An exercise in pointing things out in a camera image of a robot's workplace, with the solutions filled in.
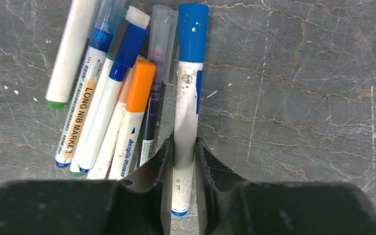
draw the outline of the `green marker end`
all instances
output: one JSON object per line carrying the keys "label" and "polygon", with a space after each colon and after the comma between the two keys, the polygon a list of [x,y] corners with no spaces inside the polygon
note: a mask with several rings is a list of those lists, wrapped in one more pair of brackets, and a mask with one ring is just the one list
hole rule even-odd
{"label": "green marker end", "polygon": [[72,176],[72,177],[81,177],[83,175],[85,175],[85,174],[83,174],[81,172],[71,172],[70,171],[70,176]]}
{"label": "green marker end", "polygon": [[54,110],[63,109],[66,104],[67,103],[64,103],[64,102],[54,102],[54,101],[47,100],[47,107],[49,107],[50,109],[54,109]]}

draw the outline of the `marker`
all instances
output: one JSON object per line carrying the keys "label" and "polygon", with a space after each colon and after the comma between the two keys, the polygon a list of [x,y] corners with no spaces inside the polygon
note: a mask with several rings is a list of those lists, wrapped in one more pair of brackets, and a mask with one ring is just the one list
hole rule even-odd
{"label": "marker", "polygon": [[124,0],[104,0],[100,6],[94,31],[71,102],[68,117],[55,154],[55,164],[67,167],[74,155],[78,139],[92,99],[106,52],[118,28]]}
{"label": "marker", "polygon": [[113,53],[117,56],[114,58],[114,63],[109,73],[110,79],[107,79],[104,86],[83,156],[79,163],[80,172],[82,173],[87,173],[94,167],[124,76],[127,69],[135,64],[146,35],[149,20],[150,17],[147,14],[129,6],[125,19],[120,23],[113,40],[115,45],[120,46],[111,48],[111,50],[117,51],[117,53]]}
{"label": "marker", "polygon": [[153,6],[148,61],[155,64],[156,72],[141,126],[138,167],[147,162],[153,153],[162,79],[168,81],[177,20],[178,11]]}
{"label": "marker", "polygon": [[120,180],[129,173],[155,70],[156,67],[151,62],[137,60],[135,63],[135,73],[117,137],[109,180]]}
{"label": "marker", "polygon": [[[123,17],[126,16],[126,11],[127,11],[126,8],[123,8],[122,10]],[[115,46],[114,44],[115,42],[111,43],[110,48],[114,47]],[[110,54],[111,54],[111,50],[109,49],[106,55],[106,59],[104,60],[104,63],[103,63],[103,68],[101,69],[99,79],[97,81],[97,86],[94,90],[90,107],[86,114],[86,120],[84,121],[83,129],[81,131],[80,138],[78,139],[77,147],[74,151],[74,156],[72,158],[71,165],[70,165],[70,175],[72,177],[81,177],[84,175],[83,173],[80,172],[80,167],[78,166],[78,164],[81,161],[81,157],[83,155],[87,137],[89,136],[90,128],[92,126],[92,123],[96,114],[97,105],[98,105],[98,102],[100,101],[101,95],[103,93],[104,85],[106,84],[106,80],[109,77],[110,69],[112,68],[112,65],[113,65],[113,60],[109,59],[111,58]]]}
{"label": "marker", "polygon": [[123,81],[122,88],[120,89],[119,96],[113,110],[112,117],[110,118],[109,126],[107,127],[106,134],[103,138],[100,151],[97,155],[96,163],[93,169],[87,174],[88,180],[104,180],[106,179],[107,172],[109,171],[110,163],[112,162],[113,154],[115,152],[116,141],[118,140],[119,129],[126,112],[126,101],[130,91],[130,85],[133,81],[135,67],[128,69],[126,78]]}
{"label": "marker", "polygon": [[184,216],[191,200],[194,144],[200,109],[208,7],[179,5],[179,63],[175,106],[172,213]]}
{"label": "marker", "polygon": [[98,0],[73,0],[71,3],[47,87],[46,100],[50,109],[62,109],[68,103],[97,4]]}

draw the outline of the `transparent pen cap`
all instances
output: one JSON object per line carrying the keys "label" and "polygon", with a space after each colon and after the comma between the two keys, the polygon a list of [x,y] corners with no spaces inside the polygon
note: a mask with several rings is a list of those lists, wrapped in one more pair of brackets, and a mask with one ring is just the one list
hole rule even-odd
{"label": "transparent pen cap", "polygon": [[93,16],[92,16],[92,22],[90,23],[89,32],[88,32],[88,35],[87,35],[87,37],[89,39],[92,38],[93,29],[94,29],[94,23],[96,21],[97,15],[98,15],[98,11],[100,9],[101,2],[102,2],[102,0],[96,0],[96,3],[94,5],[94,12],[93,12]]}
{"label": "transparent pen cap", "polygon": [[94,28],[114,34],[122,18],[122,10],[126,0],[102,0]]}
{"label": "transparent pen cap", "polygon": [[157,74],[165,83],[169,82],[172,51],[175,41],[178,11],[169,7],[154,5],[152,10],[152,26],[150,29],[148,60],[163,64]]}

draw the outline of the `gray marble surface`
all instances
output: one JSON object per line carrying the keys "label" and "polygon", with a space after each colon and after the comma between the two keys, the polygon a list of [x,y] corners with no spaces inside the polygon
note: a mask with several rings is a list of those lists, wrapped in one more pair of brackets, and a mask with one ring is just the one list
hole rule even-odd
{"label": "gray marble surface", "polygon": [[[150,13],[182,2],[130,4]],[[253,181],[351,182],[376,206],[376,0],[202,3],[210,18],[198,135],[215,155]],[[69,5],[0,0],[0,184],[69,178],[53,165],[66,110],[44,99]],[[160,140],[172,130],[175,82]],[[174,234],[197,233],[192,202]]]}

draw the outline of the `blue marker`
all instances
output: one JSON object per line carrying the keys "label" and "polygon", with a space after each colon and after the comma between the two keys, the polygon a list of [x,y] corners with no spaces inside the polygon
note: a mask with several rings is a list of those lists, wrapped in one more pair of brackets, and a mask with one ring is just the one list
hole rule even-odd
{"label": "blue marker", "polygon": [[94,167],[123,79],[128,68],[132,68],[135,64],[146,36],[149,20],[150,17],[147,14],[129,6],[125,19],[119,25],[109,51],[114,62],[98,102],[79,163],[81,173],[87,173]]}
{"label": "blue marker", "polygon": [[194,144],[197,136],[208,7],[179,5],[179,64],[174,129],[172,214],[187,214],[191,201]]}
{"label": "blue marker", "polygon": [[103,0],[101,3],[55,154],[58,167],[67,167],[74,156],[106,53],[120,23],[124,3],[124,0]]}

